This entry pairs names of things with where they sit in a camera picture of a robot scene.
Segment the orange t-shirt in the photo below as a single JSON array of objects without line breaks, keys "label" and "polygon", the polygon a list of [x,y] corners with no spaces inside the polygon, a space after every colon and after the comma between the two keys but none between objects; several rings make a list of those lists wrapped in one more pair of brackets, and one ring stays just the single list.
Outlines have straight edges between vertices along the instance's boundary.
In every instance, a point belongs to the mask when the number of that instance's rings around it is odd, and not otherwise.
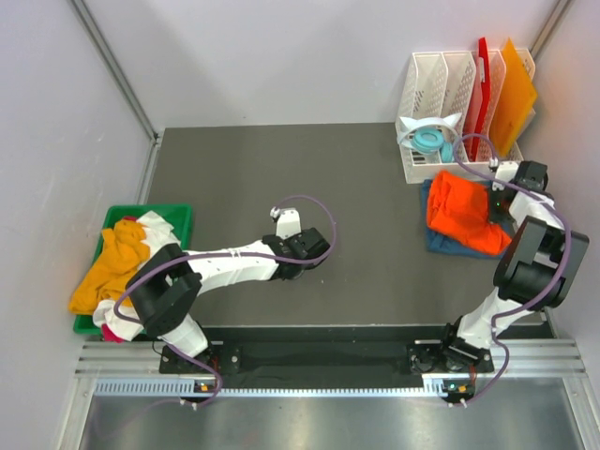
[{"label": "orange t-shirt", "polygon": [[502,226],[489,221],[484,184],[441,171],[429,184],[426,206],[427,228],[468,250],[498,257],[511,243]]}]

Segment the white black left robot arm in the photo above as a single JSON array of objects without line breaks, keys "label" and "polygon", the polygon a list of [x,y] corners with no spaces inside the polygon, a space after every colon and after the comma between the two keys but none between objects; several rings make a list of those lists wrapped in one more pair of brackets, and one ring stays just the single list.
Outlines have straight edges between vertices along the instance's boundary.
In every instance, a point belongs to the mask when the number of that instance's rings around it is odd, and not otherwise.
[{"label": "white black left robot arm", "polygon": [[296,279],[321,264],[330,244],[314,227],[287,238],[267,234],[243,247],[185,252],[177,244],[161,248],[127,283],[128,298],[142,330],[180,352],[192,371],[212,363],[202,327],[191,318],[196,298],[247,281]]}]

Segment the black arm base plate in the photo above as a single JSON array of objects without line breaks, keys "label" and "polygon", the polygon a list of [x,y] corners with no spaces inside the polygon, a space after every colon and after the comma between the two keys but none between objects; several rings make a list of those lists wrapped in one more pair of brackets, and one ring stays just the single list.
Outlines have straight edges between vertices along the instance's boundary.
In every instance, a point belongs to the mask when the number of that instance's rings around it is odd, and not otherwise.
[{"label": "black arm base plate", "polygon": [[451,371],[443,363],[441,325],[209,326],[210,342],[199,359],[227,388],[326,389],[415,387],[429,373]]}]

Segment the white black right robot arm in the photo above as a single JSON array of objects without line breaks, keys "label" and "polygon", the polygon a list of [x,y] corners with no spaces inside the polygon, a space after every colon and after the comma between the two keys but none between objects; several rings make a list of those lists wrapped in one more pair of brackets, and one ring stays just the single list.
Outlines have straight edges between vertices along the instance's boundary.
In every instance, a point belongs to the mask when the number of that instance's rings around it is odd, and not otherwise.
[{"label": "white black right robot arm", "polygon": [[546,192],[548,167],[535,161],[493,157],[490,173],[492,216],[507,215],[517,226],[493,277],[493,291],[474,311],[446,325],[437,349],[451,371],[479,369],[490,348],[514,322],[566,298],[590,244],[574,232]]}]

